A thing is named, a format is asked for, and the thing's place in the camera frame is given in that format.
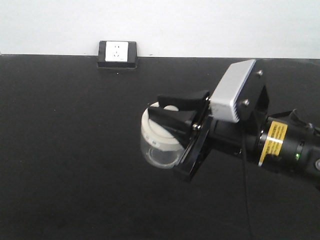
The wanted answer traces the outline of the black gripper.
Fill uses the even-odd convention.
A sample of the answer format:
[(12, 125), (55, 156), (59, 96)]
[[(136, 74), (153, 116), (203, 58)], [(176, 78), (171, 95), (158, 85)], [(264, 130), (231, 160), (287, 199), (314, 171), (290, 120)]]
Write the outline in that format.
[[(159, 107), (147, 108), (149, 119), (163, 127), (186, 149), (174, 175), (190, 182), (211, 150), (241, 158), (244, 163), (256, 157), (263, 129), (263, 98), (259, 97), (247, 119), (237, 123), (207, 117), (195, 139), (190, 140), (197, 112), (206, 106), (208, 90), (188, 94), (158, 95)], [(175, 106), (178, 111), (165, 109)]]

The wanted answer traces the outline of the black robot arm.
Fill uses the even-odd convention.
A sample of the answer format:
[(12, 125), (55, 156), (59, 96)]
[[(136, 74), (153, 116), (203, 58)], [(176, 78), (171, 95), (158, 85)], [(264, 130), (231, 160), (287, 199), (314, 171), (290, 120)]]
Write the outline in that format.
[(211, 150), (241, 158), (243, 163), (320, 186), (320, 130), (301, 120), (296, 110), (268, 114), (266, 89), (232, 105), (235, 121), (219, 114), (208, 91), (186, 97), (160, 95), (146, 110), (182, 148), (168, 164), (191, 181)]

